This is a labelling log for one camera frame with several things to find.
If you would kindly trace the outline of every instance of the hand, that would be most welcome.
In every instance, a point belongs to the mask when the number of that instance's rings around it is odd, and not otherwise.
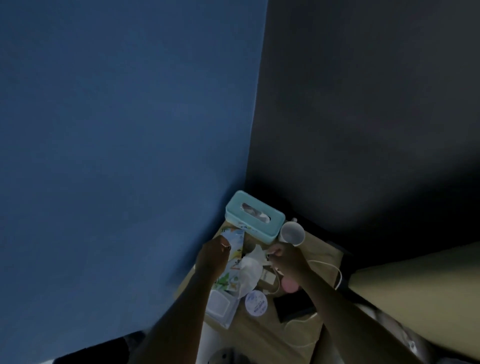
[[[268,260],[285,276],[297,280],[299,275],[311,270],[301,250],[292,244],[272,245],[267,254],[270,254]]]
[[[206,274],[213,284],[227,266],[230,249],[230,243],[221,235],[206,242],[197,255],[195,272]]]

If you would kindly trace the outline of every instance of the blue wall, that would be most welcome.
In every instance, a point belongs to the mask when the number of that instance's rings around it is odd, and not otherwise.
[[[266,0],[0,4],[0,357],[145,328],[242,187]]]

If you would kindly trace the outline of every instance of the dark wall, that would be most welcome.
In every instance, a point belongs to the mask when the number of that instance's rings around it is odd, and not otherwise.
[[[150,327],[244,184],[266,1],[0,2],[0,360]]]
[[[478,240],[479,13],[476,0],[271,1],[247,189],[363,265]]]

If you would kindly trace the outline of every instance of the forearm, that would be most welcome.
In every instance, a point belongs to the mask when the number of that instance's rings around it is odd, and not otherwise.
[[[313,301],[346,364],[421,363],[390,332],[313,271],[305,270],[296,279]]]
[[[155,324],[130,364],[194,364],[214,277],[196,272],[170,309]]]

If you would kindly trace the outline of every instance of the pink object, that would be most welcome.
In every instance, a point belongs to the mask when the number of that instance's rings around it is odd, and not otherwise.
[[[286,293],[293,293],[299,290],[300,286],[290,277],[282,278],[282,288]]]

